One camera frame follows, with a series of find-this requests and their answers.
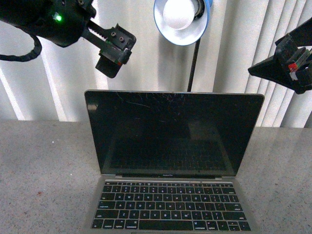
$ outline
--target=vertical blind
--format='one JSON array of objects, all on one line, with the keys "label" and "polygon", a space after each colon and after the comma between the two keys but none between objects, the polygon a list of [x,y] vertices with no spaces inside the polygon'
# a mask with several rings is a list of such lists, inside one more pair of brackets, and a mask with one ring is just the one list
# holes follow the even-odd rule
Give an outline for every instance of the vertical blind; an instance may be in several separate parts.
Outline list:
[{"label": "vertical blind", "polygon": [[[176,46],[157,30],[153,0],[94,0],[94,21],[117,23],[137,43],[127,65],[110,79],[95,69],[99,49],[84,39],[67,48],[40,39],[31,62],[0,61],[0,119],[85,121],[84,91],[186,91],[194,44]],[[274,54],[275,41],[312,17],[312,0],[214,0],[201,40],[192,91],[265,95],[257,126],[312,127],[312,91],[297,95],[252,77],[248,68]],[[33,47],[21,30],[0,22],[0,53]]]}]

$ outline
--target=black cable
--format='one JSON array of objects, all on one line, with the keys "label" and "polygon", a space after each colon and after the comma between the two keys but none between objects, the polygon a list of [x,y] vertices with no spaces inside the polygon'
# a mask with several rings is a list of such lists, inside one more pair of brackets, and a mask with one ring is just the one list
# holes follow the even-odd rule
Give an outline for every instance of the black cable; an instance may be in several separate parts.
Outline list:
[{"label": "black cable", "polygon": [[29,52],[27,55],[23,55],[23,56],[0,55],[0,60],[14,61],[14,62],[28,62],[30,60],[37,58],[41,53],[42,45],[41,45],[39,39],[35,35],[30,35],[30,36],[34,40],[34,46],[35,46],[31,52]]},{"label": "black cable", "polygon": [[199,45],[200,45],[200,39],[198,39],[198,41],[196,41],[196,44],[195,44],[194,56],[193,56],[193,62],[192,62],[190,79],[189,79],[189,86],[187,88],[187,92],[192,91],[192,85],[193,85],[193,79],[194,79],[194,74],[195,74],[195,67],[196,67],[196,62],[197,62]]}]

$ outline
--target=countertop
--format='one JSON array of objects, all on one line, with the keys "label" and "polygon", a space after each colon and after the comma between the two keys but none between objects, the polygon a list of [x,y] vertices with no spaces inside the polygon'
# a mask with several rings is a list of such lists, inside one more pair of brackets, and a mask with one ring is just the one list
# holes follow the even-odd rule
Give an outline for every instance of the countertop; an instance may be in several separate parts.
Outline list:
[{"label": "countertop", "polygon": [[[100,177],[87,122],[0,122],[0,233],[80,233]],[[312,233],[312,129],[256,128],[237,179],[264,234]]]}]

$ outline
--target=green light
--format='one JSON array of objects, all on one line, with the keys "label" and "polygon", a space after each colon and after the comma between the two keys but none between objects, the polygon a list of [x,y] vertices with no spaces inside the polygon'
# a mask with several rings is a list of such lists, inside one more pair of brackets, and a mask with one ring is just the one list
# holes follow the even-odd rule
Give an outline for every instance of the green light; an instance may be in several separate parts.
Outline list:
[{"label": "green light", "polygon": [[61,22],[62,21],[62,16],[58,15],[55,17],[55,19],[58,21],[58,22]]}]

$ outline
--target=cracked screen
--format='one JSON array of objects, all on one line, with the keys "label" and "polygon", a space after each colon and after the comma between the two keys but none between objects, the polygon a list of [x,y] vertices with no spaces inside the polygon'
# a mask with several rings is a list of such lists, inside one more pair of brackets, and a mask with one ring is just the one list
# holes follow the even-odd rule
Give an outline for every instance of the cracked screen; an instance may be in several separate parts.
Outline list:
[{"label": "cracked screen", "polygon": [[87,91],[102,174],[235,176],[261,95]]}]

